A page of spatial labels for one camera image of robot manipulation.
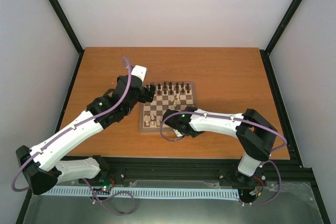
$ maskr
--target wooden tabletop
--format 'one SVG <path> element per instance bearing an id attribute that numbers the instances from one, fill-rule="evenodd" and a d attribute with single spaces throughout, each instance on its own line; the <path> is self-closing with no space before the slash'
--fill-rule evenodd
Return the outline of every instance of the wooden tabletop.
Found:
<path id="1" fill-rule="evenodd" d="M 123 56 L 129 57 L 133 66 L 147 67 L 145 82 L 194 81 L 200 109 L 219 113 L 255 109 L 282 132 L 258 48 L 86 48 L 62 127 L 96 97 L 114 88 L 118 76 L 127 74 Z M 244 153 L 239 140 L 217 133 L 205 132 L 175 143 L 159 133 L 140 133 L 139 106 L 69 155 L 240 158 Z M 277 138 L 275 146 L 281 143 Z M 272 158 L 289 159 L 287 149 L 275 152 Z"/>

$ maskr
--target wire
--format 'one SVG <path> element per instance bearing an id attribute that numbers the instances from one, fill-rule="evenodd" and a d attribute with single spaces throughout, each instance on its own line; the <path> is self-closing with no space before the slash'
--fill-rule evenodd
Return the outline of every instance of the wire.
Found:
<path id="1" fill-rule="evenodd" d="M 110 212 L 111 214 L 113 215 L 118 215 L 118 216 L 123 216 L 123 215 L 128 215 L 130 214 L 133 210 L 134 210 L 134 207 L 135 207 L 135 199 L 133 197 L 133 195 L 129 192 L 129 191 L 119 191 L 117 192 L 116 194 L 113 194 L 112 196 L 108 197 L 107 199 L 105 200 L 100 200 L 95 192 L 95 190 L 92 188 L 92 186 L 90 185 L 90 183 L 85 179 L 85 178 L 82 178 L 82 180 L 87 184 L 87 186 L 90 188 L 90 190 L 92 191 L 92 195 L 94 196 L 94 198 L 96 199 L 96 201 L 108 212 Z M 115 196 L 117 195 L 120 195 L 120 194 L 128 194 L 131 198 L 132 198 L 132 207 L 129 211 L 127 212 L 114 212 L 110 209 L 108 209 L 103 202 L 106 202 L 108 200 L 111 200 L 113 199 Z"/>
<path id="2" fill-rule="evenodd" d="M 279 178 L 279 189 L 278 189 L 277 193 L 272 198 L 270 198 L 269 200 L 266 200 L 262 203 L 251 204 L 251 206 L 263 206 L 265 204 L 271 203 L 272 201 L 274 201 L 276 198 L 279 197 L 281 189 L 282 189 L 282 180 L 281 180 L 281 175 L 280 175 L 278 167 L 276 166 L 276 164 L 272 160 L 268 160 L 265 163 L 271 163 L 274 166 L 274 168 L 275 168 L 275 170 L 278 174 L 278 178 Z M 238 201 L 242 204 L 246 203 L 246 202 L 242 202 L 241 199 L 238 199 Z"/>
<path id="3" fill-rule="evenodd" d="M 115 182 L 114 182 L 114 175 L 113 174 L 110 174 L 109 175 L 109 178 L 111 179 L 112 181 L 112 188 L 115 186 Z"/>
<path id="4" fill-rule="evenodd" d="M 160 135 L 161 135 L 164 139 L 166 139 L 167 141 L 170 141 L 170 142 L 177 142 L 177 141 L 183 139 L 182 136 L 180 136 L 180 137 L 178 137 L 178 138 L 176 138 L 176 139 L 170 139 L 170 138 L 166 137 L 165 135 L 163 135 L 163 125 L 164 125 L 164 123 L 165 123 L 169 118 L 171 118 L 171 117 L 173 117 L 173 116 L 176 116 L 176 115 L 182 115 L 182 114 L 190 114 L 190 115 L 204 116 L 203 113 L 189 112 L 189 111 L 176 112 L 176 113 L 173 113 L 173 114 L 167 116 L 167 117 L 162 121 L 162 123 L 161 123 L 161 125 L 160 125 Z M 268 131 L 268 132 L 270 132 L 270 133 L 273 133 L 275 136 L 278 136 L 278 137 L 280 137 L 280 138 L 283 140 L 283 144 L 281 144 L 281 145 L 278 146 L 278 147 L 273 148 L 273 149 L 271 150 L 271 153 L 274 152 L 274 151 L 276 151 L 276 150 L 279 150 L 279 149 L 281 149 L 281 148 L 283 148 L 283 147 L 285 147 L 285 146 L 287 145 L 287 140 L 285 139 L 285 137 L 284 137 L 283 135 L 281 135 L 280 133 L 278 133 L 278 132 L 276 132 L 276 131 L 274 131 L 274 130 L 268 128 L 268 127 L 265 127 L 265 126 L 263 126 L 263 125 L 261 125 L 261 124 L 258 124 L 258 123 L 255 123 L 255 122 L 251 122 L 251 121 L 249 121 L 249 120 L 245 120 L 245 119 L 231 118 L 230 116 L 225 116 L 225 115 L 211 115 L 211 114 L 207 114 L 206 116 L 207 116 L 208 118 L 225 119 L 225 120 L 230 120 L 230 121 L 238 121 L 238 122 L 242 122 L 242 123 L 247 123 L 247 124 L 250 124 L 250 125 L 252 125 L 252 126 L 261 128 L 261 129 L 263 129 L 263 130 L 265 130 L 265 131 Z"/>
<path id="5" fill-rule="evenodd" d="M 125 66 L 125 68 L 128 69 L 128 79 L 127 79 L 127 84 L 126 84 L 126 88 L 125 88 L 125 91 L 124 93 L 122 94 L 121 98 L 119 99 L 119 101 L 111 108 L 109 108 L 108 110 L 104 111 L 104 112 L 101 112 L 97 115 L 94 115 L 90 118 L 87 118 L 85 120 L 83 120 L 82 122 L 79 122 L 77 124 L 75 124 L 75 127 L 78 127 L 86 122 L 89 122 L 91 120 L 94 120 L 98 117 L 101 117 L 102 115 L 105 115 L 105 114 L 108 114 L 110 113 L 111 111 L 113 111 L 116 107 L 119 106 L 119 104 L 124 100 L 124 98 L 126 97 L 127 95 L 127 92 L 130 88 L 130 85 L 131 85 L 131 73 L 132 73 L 132 67 L 131 67 L 131 63 L 129 61 L 129 59 L 127 57 L 123 57 L 122 58 L 122 63 L 123 65 Z M 58 132 L 59 134 L 56 135 L 52 140 L 50 140 L 46 145 L 44 145 L 41 150 L 45 150 L 46 148 L 48 148 L 53 142 L 55 142 L 56 140 L 58 140 L 61 136 L 64 136 L 66 133 L 68 133 L 69 131 L 73 130 L 73 128 L 69 127 L 67 129 L 65 129 L 64 131 L 61 131 L 61 132 Z M 38 154 L 40 154 L 40 152 L 36 152 L 33 156 L 31 156 L 29 159 L 27 159 L 23 164 L 22 166 L 19 168 L 18 172 L 16 173 L 16 175 L 14 176 L 13 180 L 12 180 L 12 183 L 11 183 L 11 188 L 13 191 L 16 191 L 16 192 L 20 192 L 20 191 L 25 191 L 25 190 L 28 190 L 29 189 L 29 186 L 28 187 L 25 187 L 25 188 L 16 188 L 15 187 L 15 182 L 17 180 L 17 178 L 19 177 L 20 173 L 26 168 L 26 166 L 29 164 L 30 161 L 32 161 Z"/>
<path id="6" fill-rule="evenodd" d="M 262 190 L 264 189 L 264 183 L 263 183 L 263 181 L 261 181 L 260 178 L 258 178 L 258 177 L 256 177 L 256 176 L 254 176 L 254 179 L 255 179 L 256 181 L 258 181 L 258 188 L 259 188 L 260 185 L 261 185 L 261 190 L 259 191 L 259 189 L 258 189 L 258 191 L 261 193 Z"/>

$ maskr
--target white robotic arm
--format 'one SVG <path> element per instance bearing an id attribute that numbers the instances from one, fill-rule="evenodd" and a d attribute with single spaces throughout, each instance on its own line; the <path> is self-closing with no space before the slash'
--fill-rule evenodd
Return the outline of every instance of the white robotic arm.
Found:
<path id="1" fill-rule="evenodd" d="M 245 113 L 222 114 L 188 107 L 184 113 L 167 110 L 163 115 L 165 124 L 173 128 L 178 137 L 196 137 L 210 131 L 237 138 L 241 142 L 245 153 L 237 167 L 236 180 L 241 184 L 246 184 L 260 163 L 268 160 L 276 136 L 259 128 L 252 131 L 251 126 L 241 122 L 241 120 L 249 120 L 276 131 L 266 119 L 251 109 L 248 109 Z"/>
<path id="2" fill-rule="evenodd" d="M 125 98 L 109 113 L 99 116 L 120 100 L 125 91 L 128 76 L 118 77 L 114 90 L 108 90 L 102 97 L 96 98 L 75 120 L 49 139 L 32 148 L 21 146 L 17 149 L 16 155 L 20 165 L 23 165 L 34 154 L 39 153 L 23 169 L 23 174 L 35 195 L 48 191 L 55 184 L 72 179 L 94 178 L 101 172 L 100 162 L 92 157 L 77 161 L 61 161 L 61 159 L 89 137 L 101 132 L 114 122 L 120 122 L 125 115 L 131 112 L 137 102 L 153 101 L 155 86 L 151 85 L 149 89 L 143 87 L 145 76 L 145 67 L 135 66 L 132 69 L 130 87 Z M 90 118 L 92 120 L 78 125 Z"/>

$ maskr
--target white wall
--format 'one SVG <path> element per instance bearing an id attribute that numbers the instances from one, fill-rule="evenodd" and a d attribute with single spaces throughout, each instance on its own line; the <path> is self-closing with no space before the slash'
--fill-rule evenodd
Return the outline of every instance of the white wall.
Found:
<path id="1" fill-rule="evenodd" d="M 266 48 L 292 0 L 59 0 L 85 47 Z"/>
<path id="2" fill-rule="evenodd" d="M 26 195 L 10 189 L 15 150 L 53 134 L 77 58 L 47 0 L 0 0 L 1 224 L 15 223 Z"/>
<path id="3" fill-rule="evenodd" d="M 271 62 L 306 167 L 336 223 L 336 0 L 303 0 Z"/>

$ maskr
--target chessboard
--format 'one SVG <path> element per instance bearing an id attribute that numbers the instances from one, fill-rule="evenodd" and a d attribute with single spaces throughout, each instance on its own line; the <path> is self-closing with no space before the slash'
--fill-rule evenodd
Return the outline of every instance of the chessboard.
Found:
<path id="1" fill-rule="evenodd" d="M 162 82 L 154 85 L 153 102 L 140 103 L 140 132 L 160 132 L 162 117 L 167 109 L 183 111 L 186 107 L 196 106 L 193 82 Z M 173 132 L 173 129 L 163 125 L 163 132 Z"/>

